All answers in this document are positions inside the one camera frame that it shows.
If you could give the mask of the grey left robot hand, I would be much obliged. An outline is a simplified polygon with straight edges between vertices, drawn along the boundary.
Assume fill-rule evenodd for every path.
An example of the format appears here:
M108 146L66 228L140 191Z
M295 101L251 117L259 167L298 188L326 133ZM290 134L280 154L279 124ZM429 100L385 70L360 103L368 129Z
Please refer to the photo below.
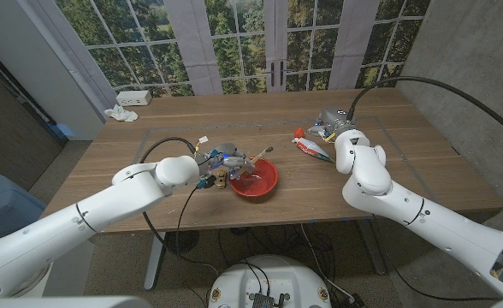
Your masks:
M214 169L228 169L231 180L238 180L244 173L252 173L255 165L252 160L235 144L224 143L206 152L197 151L194 159L198 164L199 174L210 174Z

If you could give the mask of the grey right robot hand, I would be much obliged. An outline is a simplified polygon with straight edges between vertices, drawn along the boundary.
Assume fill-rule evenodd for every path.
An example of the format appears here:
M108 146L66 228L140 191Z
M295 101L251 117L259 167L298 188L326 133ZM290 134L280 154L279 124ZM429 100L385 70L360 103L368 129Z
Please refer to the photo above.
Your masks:
M314 125L307 129L307 133L335 140L340 134L354 128L355 118L348 120L345 110L325 108L319 113Z

